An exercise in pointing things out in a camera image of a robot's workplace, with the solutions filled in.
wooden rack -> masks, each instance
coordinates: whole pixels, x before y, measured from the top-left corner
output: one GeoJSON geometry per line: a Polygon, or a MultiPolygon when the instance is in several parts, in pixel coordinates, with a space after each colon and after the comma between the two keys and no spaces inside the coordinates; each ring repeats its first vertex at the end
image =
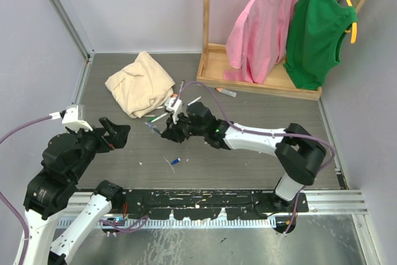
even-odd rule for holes
{"type": "MultiPolygon", "coordinates": [[[[358,12],[365,0],[355,0],[354,6],[358,12]]],[[[298,89],[293,84],[283,67],[284,60],[274,66],[263,84],[227,81],[223,79],[225,70],[234,70],[226,55],[226,46],[208,42],[210,26],[210,0],[204,0],[203,53],[197,72],[197,81],[210,87],[222,87],[237,91],[271,94],[275,96],[294,97],[317,101],[322,93],[317,90],[298,89]]]]}

green tank top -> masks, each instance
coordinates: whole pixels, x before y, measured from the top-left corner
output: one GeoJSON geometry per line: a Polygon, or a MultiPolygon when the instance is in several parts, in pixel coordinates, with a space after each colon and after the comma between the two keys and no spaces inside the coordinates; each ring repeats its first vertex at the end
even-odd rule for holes
{"type": "Polygon", "coordinates": [[[297,88],[316,90],[341,62],[345,30],[357,22],[354,7],[336,0],[299,0],[288,31],[288,75],[297,88]]]}

beige towel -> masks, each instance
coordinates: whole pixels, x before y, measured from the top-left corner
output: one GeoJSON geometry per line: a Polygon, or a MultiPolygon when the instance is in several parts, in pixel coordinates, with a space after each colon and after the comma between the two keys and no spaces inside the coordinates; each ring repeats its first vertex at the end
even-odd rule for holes
{"type": "Polygon", "coordinates": [[[145,51],[134,63],[109,77],[105,85],[125,113],[140,118],[172,95],[175,82],[145,51]]]}

gray wall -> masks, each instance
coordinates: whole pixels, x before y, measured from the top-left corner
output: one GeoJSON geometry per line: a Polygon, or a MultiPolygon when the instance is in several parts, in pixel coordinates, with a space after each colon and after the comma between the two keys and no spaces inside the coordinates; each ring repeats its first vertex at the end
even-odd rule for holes
{"type": "MultiPolygon", "coordinates": [[[[99,52],[200,52],[203,0],[62,0],[99,52]]],[[[225,43],[249,0],[211,0],[210,41],[225,43]]]]}
{"type": "MultiPolygon", "coordinates": [[[[49,0],[0,0],[0,52],[0,135],[71,103],[84,59],[49,0]]],[[[0,190],[20,212],[42,151],[60,130],[59,121],[48,121],[0,145],[0,190]]],[[[2,203],[0,214],[0,263],[8,265],[22,229],[2,203]]]]}
{"type": "Polygon", "coordinates": [[[387,264],[397,258],[396,20],[397,0],[364,4],[357,42],[346,39],[323,95],[343,169],[363,191],[387,264]]]}

wooden tray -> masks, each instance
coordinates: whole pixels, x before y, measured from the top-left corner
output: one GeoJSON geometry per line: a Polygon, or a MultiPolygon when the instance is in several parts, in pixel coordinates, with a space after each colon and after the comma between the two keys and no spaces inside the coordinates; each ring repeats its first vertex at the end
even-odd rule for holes
{"type": "Polygon", "coordinates": [[[225,70],[235,70],[229,64],[228,57],[226,56],[226,47],[224,45],[209,43],[207,54],[203,52],[201,56],[200,66],[197,72],[197,81],[215,88],[223,87],[237,91],[317,101],[321,96],[322,89],[306,90],[296,88],[285,71],[283,63],[284,60],[274,66],[263,84],[226,81],[223,79],[223,72],[225,70]]]}

